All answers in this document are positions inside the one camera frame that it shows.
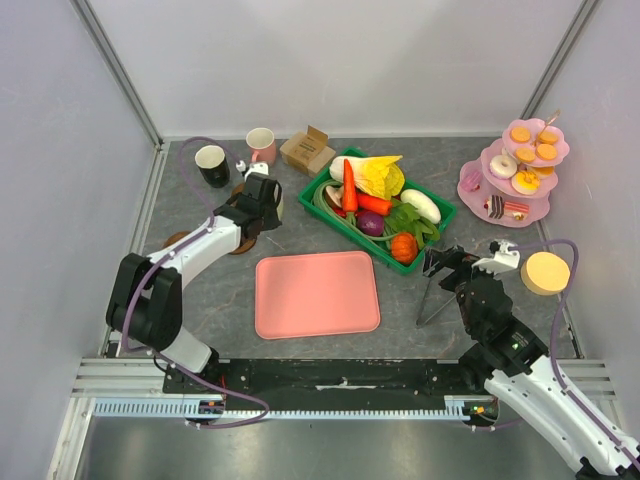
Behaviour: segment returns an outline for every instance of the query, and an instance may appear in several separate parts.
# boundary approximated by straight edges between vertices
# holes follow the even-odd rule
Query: robotic arm
[[[425,262],[432,265],[430,276],[442,268],[453,270],[440,286],[455,292],[465,331],[478,342],[460,359],[467,383],[513,408],[553,445],[577,478],[640,478],[631,460],[637,459],[638,442],[591,403],[553,364],[544,343],[512,315],[513,302],[494,274],[517,268],[514,247],[493,242],[493,258],[460,247],[431,250],[431,261]]]
[[[127,255],[120,263],[107,309],[107,323],[122,331],[133,292],[150,269],[162,263],[149,279],[129,324],[129,337],[154,349],[194,373],[215,369],[218,352],[182,326],[182,291],[214,261],[233,252],[261,231],[281,225],[282,189],[268,176],[264,163],[252,164],[243,191],[216,209],[213,225],[207,220],[178,244],[143,257]]]

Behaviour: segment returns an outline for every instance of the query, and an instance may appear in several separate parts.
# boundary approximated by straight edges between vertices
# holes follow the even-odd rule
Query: gray floor
[[[445,242],[458,243],[467,250],[488,255],[489,243],[505,238],[516,243],[539,240],[536,226],[508,229],[490,225],[475,217],[456,194],[460,167],[476,159],[493,138],[392,138],[336,139],[330,145],[340,152],[357,146],[372,155],[402,154],[399,166],[406,176],[453,202],[458,215],[445,233]],[[248,157],[243,141],[226,142],[242,158]],[[179,144],[172,143],[149,226],[145,252],[158,250],[172,234],[192,230],[204,221],[207,212],[182,179],[177,162]],[[193,156],[197,146],[187,149],[189,172],[211,196],[214,205],[226,200],[232,182],[214,190],[200,177]],[[269,256],[354,250],[356,246],[324,223],[312,218],[297,201],[309,183],[306,177],[280,160],[273,173],[284,190],[285,217],[280,228],[265,232],[248,253],[226,256],[205,270],[185,290],[184,324],[195,335],[216,348],[224,357],[240,358],[446,358],[455,359],[470,346],[457,308],[447,307],[432,324],[415,328],[415,313],[422,298],[425,280],[419,274],[403,277],[374,260],[380,302],[381,323],[366,334],[263,340],[254,328],[254,272],[257,262]],[[522,284],[518,272],[505,276],[505,288],[514,301],[514,314],[545,342],[549,341],[555,297],[539,297]],[[435,311],[448,294],[434,284],[425,315]],[[565,328],[560,334],[560,355],[573,357],[574,349]]]
[[[471,433],[462,423],[267,421],[208,432],[175,419],[95,418],[76,480],[569,480],[528,425]]]

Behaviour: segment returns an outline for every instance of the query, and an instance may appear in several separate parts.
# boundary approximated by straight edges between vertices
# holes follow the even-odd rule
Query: pink cutting board
[[[270,257],[256,266],[262,338],[362,333],[379,324],[373,263],[364,252]]]

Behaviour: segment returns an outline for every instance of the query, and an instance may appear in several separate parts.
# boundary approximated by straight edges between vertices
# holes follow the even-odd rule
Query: pink mug
[[[247,133],[247,145],[251,149],[251,163],[276,161],[276,137],[268,128],[254,128]]]

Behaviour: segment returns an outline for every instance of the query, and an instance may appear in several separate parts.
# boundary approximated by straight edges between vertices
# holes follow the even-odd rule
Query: black mug
[[[202,147],[196,153],[196,165],[209,185],[222,188],[231,178],[224,150],[216,145]]]

